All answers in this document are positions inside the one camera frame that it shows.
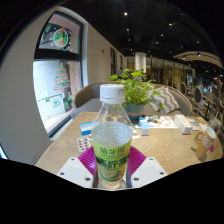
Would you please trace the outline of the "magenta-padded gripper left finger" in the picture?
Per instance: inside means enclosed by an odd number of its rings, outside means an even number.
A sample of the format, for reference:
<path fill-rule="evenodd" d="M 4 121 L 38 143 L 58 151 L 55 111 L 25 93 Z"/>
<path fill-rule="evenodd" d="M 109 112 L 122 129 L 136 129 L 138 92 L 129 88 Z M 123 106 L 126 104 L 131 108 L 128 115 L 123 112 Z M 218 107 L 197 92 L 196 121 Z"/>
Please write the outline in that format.
<path fill-rule="evenodd" d="M 98 171 L 94 149 L 90 147 L 79 157 L 70 157 L 57 175 L 81 187 L 96 188 Z"/>

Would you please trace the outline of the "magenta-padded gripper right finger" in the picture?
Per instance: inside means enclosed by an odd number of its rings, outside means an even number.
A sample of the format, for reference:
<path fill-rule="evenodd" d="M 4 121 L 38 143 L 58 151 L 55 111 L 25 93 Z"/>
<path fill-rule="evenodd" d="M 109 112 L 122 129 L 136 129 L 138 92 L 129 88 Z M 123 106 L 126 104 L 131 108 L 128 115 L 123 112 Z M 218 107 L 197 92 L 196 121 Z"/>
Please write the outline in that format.
<path fill-rule="evenodd" d="M 140 188 L 167 176 L 154 157 L 146 157 L 135 147 L 130 148 L 126 171 L 128 188 Z"/>

